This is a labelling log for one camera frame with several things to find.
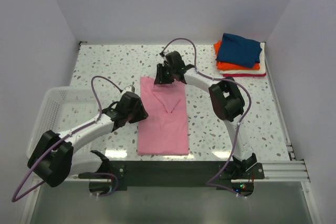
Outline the pink t shirt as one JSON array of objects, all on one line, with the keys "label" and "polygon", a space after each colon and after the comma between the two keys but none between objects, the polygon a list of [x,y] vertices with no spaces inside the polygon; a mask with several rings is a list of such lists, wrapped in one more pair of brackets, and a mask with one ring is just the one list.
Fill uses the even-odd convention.
[{"label": "pink t shirt", "polygon": [[148,118],[138,124],[139,155],[187,155],[188,116],[181,82],[156,85],[140,78],[140,97]]}]

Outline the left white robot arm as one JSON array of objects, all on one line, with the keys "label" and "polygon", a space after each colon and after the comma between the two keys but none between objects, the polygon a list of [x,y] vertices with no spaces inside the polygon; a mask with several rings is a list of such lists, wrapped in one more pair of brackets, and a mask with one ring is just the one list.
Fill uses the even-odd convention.
[{"label": "left white robot arm", "polygon": [[28,160],[28,168],[50,187],[60,185],[68,176],[92,173],[97,178],[108,174],[108,159],[86,148],[97,138],[110,134],[127,123],[145,120],[148,114],[141,98],[124,91],[120,100],[110,104],[87,122],[55,133],[43,133]]}]

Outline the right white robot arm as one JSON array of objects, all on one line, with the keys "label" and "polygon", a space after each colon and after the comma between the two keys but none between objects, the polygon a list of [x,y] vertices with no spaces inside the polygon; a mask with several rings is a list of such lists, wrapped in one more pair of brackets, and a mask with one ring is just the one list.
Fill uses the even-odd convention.
[{"label": "right white robot arm", "polygon": [[206,91],[211,99],[215,115],[225,123],[232,143],[232,153],[220,174],[246,178],[257,164],[257,158],[247,136],[243,119],[250,109],[244,109],[245,100],[241,87],[232,77],[211,78],[196,70],[196,66],[186,65],[177,52],[160,53],[164,59],[156,68],[155,84],[171,84],[179,81]]}]

